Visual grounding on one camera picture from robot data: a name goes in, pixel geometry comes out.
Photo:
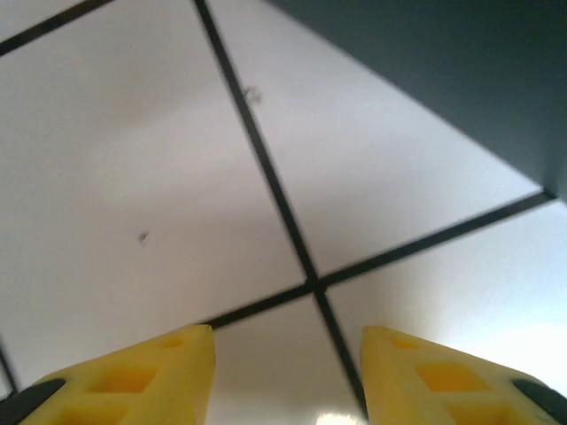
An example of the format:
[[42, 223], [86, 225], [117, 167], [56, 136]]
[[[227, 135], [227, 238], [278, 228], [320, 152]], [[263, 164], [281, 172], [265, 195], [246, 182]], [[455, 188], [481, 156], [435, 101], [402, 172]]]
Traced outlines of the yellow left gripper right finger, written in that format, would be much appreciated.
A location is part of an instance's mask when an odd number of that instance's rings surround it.
[[369, 425], [556, 425], [516, 379], [531, 376], [391, 328], [362, 330]]

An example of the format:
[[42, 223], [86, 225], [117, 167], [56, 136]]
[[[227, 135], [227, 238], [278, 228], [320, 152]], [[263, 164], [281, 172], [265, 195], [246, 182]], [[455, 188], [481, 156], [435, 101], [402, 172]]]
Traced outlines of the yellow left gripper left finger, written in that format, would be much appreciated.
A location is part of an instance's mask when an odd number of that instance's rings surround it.
[[214, 368], [212, 328], [181, 328], [46, 375], [18, 425], [206, 425]]

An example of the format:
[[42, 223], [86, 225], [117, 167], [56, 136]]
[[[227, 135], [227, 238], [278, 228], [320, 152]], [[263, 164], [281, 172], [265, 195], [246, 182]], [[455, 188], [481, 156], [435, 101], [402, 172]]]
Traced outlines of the starry night print tin box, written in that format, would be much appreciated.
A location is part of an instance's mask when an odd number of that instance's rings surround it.
[[268, 0], [567, 203], [567, 0]]

